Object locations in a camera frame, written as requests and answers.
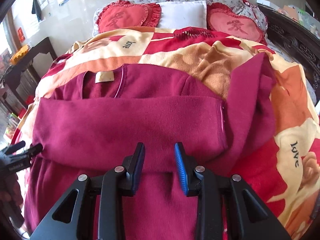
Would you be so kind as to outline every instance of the wall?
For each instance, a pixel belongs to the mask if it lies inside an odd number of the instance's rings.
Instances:
[[[33,0],[16,0],[12,13],[16,29],[22,28],[25,42],[37,44],[49,37],[57,55],[64,54],[74,41],[85,41],[91,37],[93,14],[97,8],[103,7],[113,0],[69,0],[60,6],[57,0],[48,0],[42,14],[44,20],[38,23],[36,15],[31,14]],[[304,0],[270,0],[278,6],[294,4],[303,7]],[[39,75],[44,75],[52,63],[49,55],[38,55],[34,59],[34,67]]]

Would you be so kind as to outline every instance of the patterned blanket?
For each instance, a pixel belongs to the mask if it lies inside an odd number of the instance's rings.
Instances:
[[[238,160],[230,175],[240,174],[252,186],[292,239],[307,230],[320,189],[320,127],[301,65],[254,41],[199,28],[118,29],[73,49],[40,81],[35,102],[19,125],[23,139],[32,140],[39,99],[80,73],[114,70],[124,63],[160,65],[189,73],[225,99],[230,73],[254,55],[267,53],[277,80],[270,94],[276,131],[263,147]]]

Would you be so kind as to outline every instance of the metal screw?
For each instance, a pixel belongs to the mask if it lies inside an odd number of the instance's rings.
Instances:
[[[205,168],[204,168],[204,166],[196,166],[196,171],[197,172],[204,172]]]
[[[232,175],[232,179],[233,179],[234,181],[241,181],[241,176],[238,175],[238,174],[235,174],[235,175]]]
[[[88,178],[87,175],[81,174],[81,175],[78,177],[78,180],[79,180],[79,181],[85,181],[87,178]]]
[[[116,166],[115,167],[115,172],[122,172],[124,171],[124,167],[123,166]]]

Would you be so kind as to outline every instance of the clothing label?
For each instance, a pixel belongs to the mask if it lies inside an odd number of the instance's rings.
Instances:
[[[96,74],[96,83],[114,81],[115,75],[113,71],[100,71]]]

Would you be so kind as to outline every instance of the red ruffle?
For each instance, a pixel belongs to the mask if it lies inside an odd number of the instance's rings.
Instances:
[[[117,2],[112,2],[112,3],[108,4],[105,8],[103,8],[103,10],[100,12],[100,14],[98,16],[96,24],[98,25],[99,33],[103,32],[103,30],[100,29],[101,21],[105,15],[105,13],[112,6],[122,6],[122,7],[140,6],[140,7],[142,7],[144,10],[144,15],[142,16],[140,22],[136,26],[142,26],[142,24],[145,22],[145,20],[147,19],[148,15],[149,15],[148,7],[145,4],[133,4],[133,3],[130,3],[130,2],[124,1],[124,0],[118,0]]]
[[[250,21],[252,21],[254,23],[254,25],[256,26],[257,32],[259,33],[259,38],[255,42],[259,42],[261,44],[267,45],[266,40],[264,39],[263,31],[256,25],[254,20],[252,20],[251,18],[249,18],[247,16],[235,14],[228,6],[226,6],[222,3],[213,3],[212,5],[207,6],[207,27],[209,30],[221,31],[221,30],[215,30],[215,28],[212,26],[212,24],[210,22],[211,15],[216,12],[222,12],[226,15],[232,16],[233,18],[249,19]]]
[[[158,25],[160,15],[161,15],[161,6],[156,3],[144,3],[149,10],[148,18],[142,24],[142,26],[156,27]]]

